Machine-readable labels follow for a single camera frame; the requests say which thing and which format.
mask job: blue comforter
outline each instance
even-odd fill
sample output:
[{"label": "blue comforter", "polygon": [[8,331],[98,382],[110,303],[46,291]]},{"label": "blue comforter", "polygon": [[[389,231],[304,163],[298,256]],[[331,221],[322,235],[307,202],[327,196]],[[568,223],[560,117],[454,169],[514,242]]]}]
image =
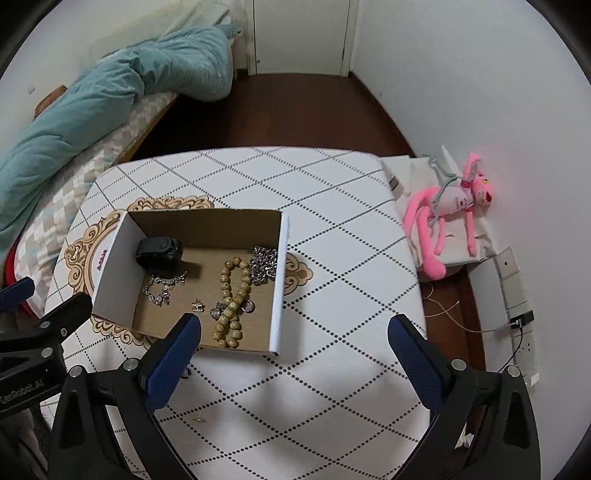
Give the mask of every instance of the blue comforter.
[{"label": "blue comforter", "polygon": [[0,273],[49,179],[129,117],[138,96],[219,100],[232,86],[231,25],[192,27],[119,50],[76,80],[0,157]]}]

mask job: open cardboard box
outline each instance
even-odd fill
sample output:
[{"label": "open cardboard box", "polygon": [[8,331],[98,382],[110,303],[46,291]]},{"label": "open cardboard box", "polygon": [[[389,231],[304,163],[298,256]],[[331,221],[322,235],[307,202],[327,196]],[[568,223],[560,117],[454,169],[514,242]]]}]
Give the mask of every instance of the open cardboard box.
[{"label": "open cardboard box", "polygon": [[[185,285],[170,291],[170,305],[158,307],[141,293],[150,279],[135,261],[135,249],[147,236],[178,238],[184,246],[177,274],[187,272]],[[209,310],[220,300],[220,276],[224,263],[233,257],[250,260],[247,251],[257,245],[278,249],[277,276],[261,286],[252,286],[250,299],[255,311],[242,312],[243,338],[236,349],[243,352],[279,354],[280,323],[287,255],[288,219],[276,210],[144,210],[126,212],[102,265],[93,292],[93,315],[134,332],[164,338],[184,313],[192,312],[199,299],[205,312],[201,321],[200,346],[220,348],[212,338],[216,322]],[[232,293],[238,289],[242,272],[230,275]],[[154,296],[162,286],[154,284]]]}]

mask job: beaded bracelet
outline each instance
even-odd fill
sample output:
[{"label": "beaded bracelet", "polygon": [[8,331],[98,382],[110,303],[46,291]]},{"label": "beaded bracelet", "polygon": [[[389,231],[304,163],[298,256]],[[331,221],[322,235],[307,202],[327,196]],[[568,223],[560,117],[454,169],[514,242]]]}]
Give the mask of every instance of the beaded bracelet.
[{"label": "beaded bracelet", "polygon": [[[232,287],[230,286],[230,275],[234,268],[240,267],[242,269],[242,282],[240,287],[236,290],[236,295],[232,297]],[[213,339],[222,347],[229,346],[231,348],[238,348],[238,340],[242,339],[242,325],[238,320],[237,311],[240,305],[247,299],[251,291],[251,269],[250,263],[242,260],[239,257],[234,257],[225,263],[222,269],[222,276],[220,277],[220,286],[222,288],[223,302],[219,301],[214,309],[225,307],[219,314],[216,323],[216,331],[213,332]],[[229,327],[229,339],[226,340],[226,327]]]}]

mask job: pink panther plush toy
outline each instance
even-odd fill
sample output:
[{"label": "pink panther plush toy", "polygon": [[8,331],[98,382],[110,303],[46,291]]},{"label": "pink panther plush toy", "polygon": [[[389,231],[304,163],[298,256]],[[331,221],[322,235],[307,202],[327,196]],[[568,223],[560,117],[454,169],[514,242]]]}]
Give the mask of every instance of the pink panther plush toy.
[{"label": "pink panther plush toy", "polygon": [[[431,187],[415,193],[404,213],[402,226],[404,233],[410,237],[413,223],[416,219],[418,241],[423,255],[425,273],[433,280],[445,277],[445,265],[437,259],[443,252],[445,243],[445,216],[452,213],[466,211],[466,234],[468,238],[468,252],[476,256],[476,238],[474,237],[474,204],[479,203],[488,207],[492,202],[492,188],[489,180],[479,170],[477,163],[480,157],[470,153],[464,168],[464,175],[460,186],[449,186],[441,189]],[[439,236],[435,248],[431,246],[429,220],[432,218],[439,224]]]}]

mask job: door frame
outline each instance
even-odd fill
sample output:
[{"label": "door frame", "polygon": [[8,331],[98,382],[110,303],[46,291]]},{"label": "door frame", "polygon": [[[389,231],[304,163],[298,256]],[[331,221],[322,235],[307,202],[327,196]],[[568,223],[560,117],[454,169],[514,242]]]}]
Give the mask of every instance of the door frame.
[{"label": "door frame", "polygon": [[[248,56],[248,74],[256,75],[256,35],[255,35],[255,0],[243,0],[246,12],[246,43]],[[359,0],[349,0],[349,15],[343,45],[343,57],[340,65],[340,75],[346,77],[351,67],[351,56],[355,42],[355,28],[359,14]]]}]

